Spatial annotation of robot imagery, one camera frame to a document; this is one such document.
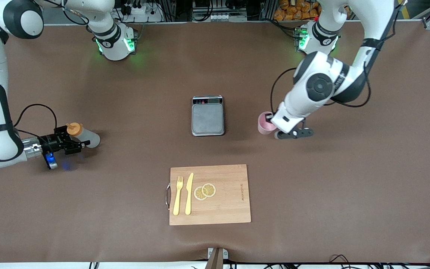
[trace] white bottle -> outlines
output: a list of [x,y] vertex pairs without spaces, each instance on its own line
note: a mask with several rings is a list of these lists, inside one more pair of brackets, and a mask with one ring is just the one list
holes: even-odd
[[77,138],[81,142],[89,140],[91,144],[87,145],[88,148],[95,148],[97,145],[99,145],[100,136],[97,133],[85,129],[84,127],[82,127],[82,124],[71,123],[66,124],[66,126],[67,133],[70,136]]

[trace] orange bottle cap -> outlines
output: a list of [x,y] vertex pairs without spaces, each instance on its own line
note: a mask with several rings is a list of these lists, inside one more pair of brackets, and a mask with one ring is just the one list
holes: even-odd
[[82,133],[82,124],[71,123],[71,124],[66,124],[66,126],[67,126],[67,133],[70,136],[78,136]]

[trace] pink cup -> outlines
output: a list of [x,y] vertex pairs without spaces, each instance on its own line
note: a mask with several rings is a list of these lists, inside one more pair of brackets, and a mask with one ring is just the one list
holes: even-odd
[[263,112],[258,116],[258,131],[262,135],[269,135],[276,130],[276,126],[266,120],[266,115],[273,115],[271,112]]

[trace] lemon slice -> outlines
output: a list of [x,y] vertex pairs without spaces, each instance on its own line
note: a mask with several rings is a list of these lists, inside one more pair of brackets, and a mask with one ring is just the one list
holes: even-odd
[[195,198],[197,198],[197,200],[200,200],[200,201],[203,201],[203,200],[207,199],[207,197],[205,196],[205,194],[203,194],[203,192],[202,192],[202,187],[197,187],[193,191],[193,196],[195,196]]
[[207,183],[205,185],[202,186],[202,193],[206,196],[206,197],[212,197],[215,195],[216,193],[216,189],[215,186],[211,183]]

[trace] golden knife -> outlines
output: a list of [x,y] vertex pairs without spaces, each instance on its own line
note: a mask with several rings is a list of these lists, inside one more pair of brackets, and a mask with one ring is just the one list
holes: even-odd
[[187,191],[188,191],[188,195],[187,195],[187,204],[186,204],[186,215],[190,215],[191,213],[191,182],[193,181],[193,173],[190,174],[190,176],[188,177],[188,181],[187,181]]

